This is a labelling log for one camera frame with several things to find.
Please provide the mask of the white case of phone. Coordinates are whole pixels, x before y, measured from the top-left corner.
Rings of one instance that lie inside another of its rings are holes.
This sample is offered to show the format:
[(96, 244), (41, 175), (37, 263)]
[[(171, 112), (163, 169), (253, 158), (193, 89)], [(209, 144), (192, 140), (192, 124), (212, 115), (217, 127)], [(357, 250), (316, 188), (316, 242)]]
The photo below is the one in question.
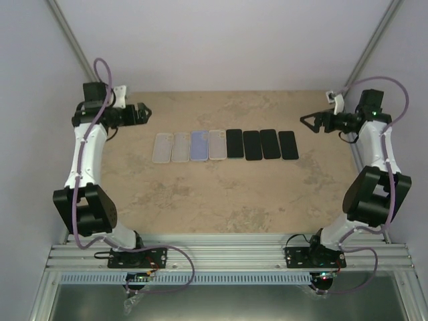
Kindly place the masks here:
[(158, 133), (155, 136), (152, 161), (156, 164), (165, 164), (171, 161), (173, 147), (172, 133)]
[(189, 132), (174, 133), (171, 160), (174, 163), (186, 163), (190, 160), (191, 135)]

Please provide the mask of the white case of front phone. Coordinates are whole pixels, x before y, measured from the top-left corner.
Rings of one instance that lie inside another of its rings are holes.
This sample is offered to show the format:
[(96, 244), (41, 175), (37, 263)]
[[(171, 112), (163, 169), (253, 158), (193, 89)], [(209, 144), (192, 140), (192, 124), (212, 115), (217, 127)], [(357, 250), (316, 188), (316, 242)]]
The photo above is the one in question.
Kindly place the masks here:
[(189, 132), (174, 133), (171, 160), (174, 163), (186, 163), (190, 160), (191, 135)]

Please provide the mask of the lavender phone case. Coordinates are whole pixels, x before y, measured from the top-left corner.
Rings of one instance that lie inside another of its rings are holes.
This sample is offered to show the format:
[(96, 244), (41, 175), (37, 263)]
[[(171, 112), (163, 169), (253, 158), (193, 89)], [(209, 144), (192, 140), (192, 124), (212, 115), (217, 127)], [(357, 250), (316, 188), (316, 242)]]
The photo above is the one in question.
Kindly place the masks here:
[(208, 131), (207, 130), (192, 131), (190, 159), (192, 161), (206, 161), (208, 158), (209, 158)]

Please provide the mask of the blue phone black screen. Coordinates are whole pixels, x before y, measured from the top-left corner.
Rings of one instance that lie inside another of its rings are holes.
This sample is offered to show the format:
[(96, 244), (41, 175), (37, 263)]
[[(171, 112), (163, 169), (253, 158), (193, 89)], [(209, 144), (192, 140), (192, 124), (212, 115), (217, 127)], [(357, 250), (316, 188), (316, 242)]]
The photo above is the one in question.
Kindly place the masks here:
[(244, 157), (243, 132), (241, 129), (227, 129), (227, 158), (238, 159)]

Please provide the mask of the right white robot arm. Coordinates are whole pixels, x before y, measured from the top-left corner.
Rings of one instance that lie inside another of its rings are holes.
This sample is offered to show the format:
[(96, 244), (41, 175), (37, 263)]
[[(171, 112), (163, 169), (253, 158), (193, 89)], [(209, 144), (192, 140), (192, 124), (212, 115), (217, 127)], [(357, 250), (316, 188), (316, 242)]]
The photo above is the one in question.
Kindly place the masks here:
[(342, 214), (329, 226), (311, 236), (302, 257), (313, 267), (338, 265), (344, 245), (363, 231), (382, 233), (392, 223), (409, 192), (412, 180), (403, 175), (394, 156), (391, 134), (393, 120), (381, 108), (384, 93), (364, 90), (353, 113), (344, 111), (342, 95), (328, 94), (335, 106), (301, 117), (312, 132), (355, 135), (352, 144), (361, 153), (363, 167), (345, 193)]

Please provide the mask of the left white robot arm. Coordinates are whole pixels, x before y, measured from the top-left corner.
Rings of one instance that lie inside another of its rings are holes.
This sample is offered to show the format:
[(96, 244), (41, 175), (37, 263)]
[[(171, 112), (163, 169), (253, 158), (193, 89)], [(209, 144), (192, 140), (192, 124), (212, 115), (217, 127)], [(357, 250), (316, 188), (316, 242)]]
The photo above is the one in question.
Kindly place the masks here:
[(74, 156), (63, 189), (53, 192), (53, 203), (65, 226), (82, 249), (96, 241), (107, 243), (114, 251), (123, 251), (132, 267), (146, 261), (140, 235), (121, 224), (113, 200), (103, 190), (101, 166), (104, 145), (125, 126), (146, 124), (152, 115), (143, 103), (127, 101), (128, 88), (109, 88), (103, 82), (83, 85), (84, 100), (72, 117)]

